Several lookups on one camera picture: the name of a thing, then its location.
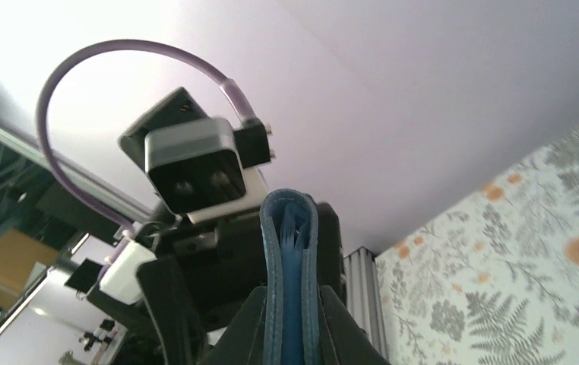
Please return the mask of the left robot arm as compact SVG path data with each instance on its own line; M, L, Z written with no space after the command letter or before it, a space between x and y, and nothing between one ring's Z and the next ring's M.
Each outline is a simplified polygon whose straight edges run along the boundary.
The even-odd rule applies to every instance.
M269 364L267 268L257 208L177 223L158 209L108 267L90 259L67 285L107 319L84 336L112 364Z

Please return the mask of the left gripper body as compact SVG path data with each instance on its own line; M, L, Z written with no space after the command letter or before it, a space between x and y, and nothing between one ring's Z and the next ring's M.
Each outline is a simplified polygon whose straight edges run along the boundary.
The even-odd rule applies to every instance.
M156 236L137 270L162 363L200 364L256 287L267 284L256 212Z

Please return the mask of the teal leather card holder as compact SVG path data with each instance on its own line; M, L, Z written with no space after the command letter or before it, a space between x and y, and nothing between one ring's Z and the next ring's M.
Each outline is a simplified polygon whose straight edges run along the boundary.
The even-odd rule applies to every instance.
M259 217L267 268L265 364L320 364L318 212L293 189L267 195Z

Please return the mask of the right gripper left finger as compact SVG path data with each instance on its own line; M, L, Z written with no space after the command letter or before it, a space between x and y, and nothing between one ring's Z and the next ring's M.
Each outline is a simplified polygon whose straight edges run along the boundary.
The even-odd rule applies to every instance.
M256 287L201 365L262 365L267 288Z

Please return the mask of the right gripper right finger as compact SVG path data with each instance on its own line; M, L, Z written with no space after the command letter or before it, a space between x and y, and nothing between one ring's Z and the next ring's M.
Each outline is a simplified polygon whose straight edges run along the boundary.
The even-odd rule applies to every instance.
M323 364L388 365L329 286L320 286L318 308Z

